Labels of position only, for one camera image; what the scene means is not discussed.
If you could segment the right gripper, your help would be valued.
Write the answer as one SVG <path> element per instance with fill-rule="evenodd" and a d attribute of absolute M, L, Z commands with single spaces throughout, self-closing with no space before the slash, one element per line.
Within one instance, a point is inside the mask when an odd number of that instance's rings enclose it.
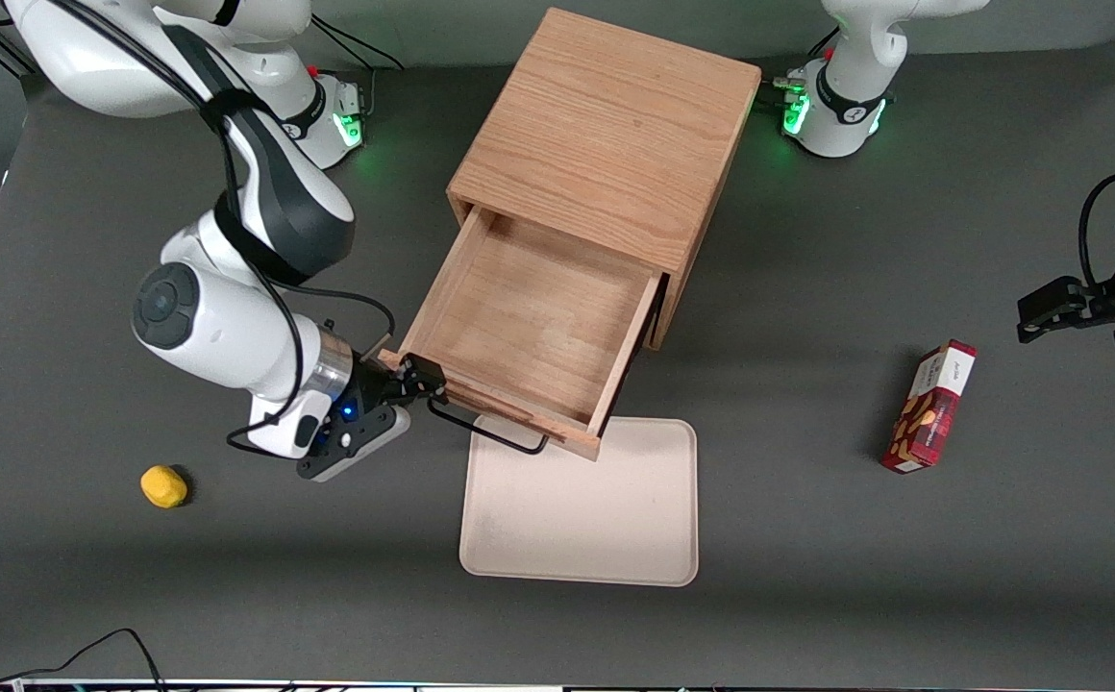
<path fill-rule="evenodd" d="M 381 450 L 407 432 L 408 407 L 417 400 L 448 405 L 446 374 L 434 360 L 403 354 L 395 371 L 374 359 L 356 363 L 341 394 L 300 417 L 295 442 L 306 454 L 295 472 L 307 481 L 329 481 Z"/>

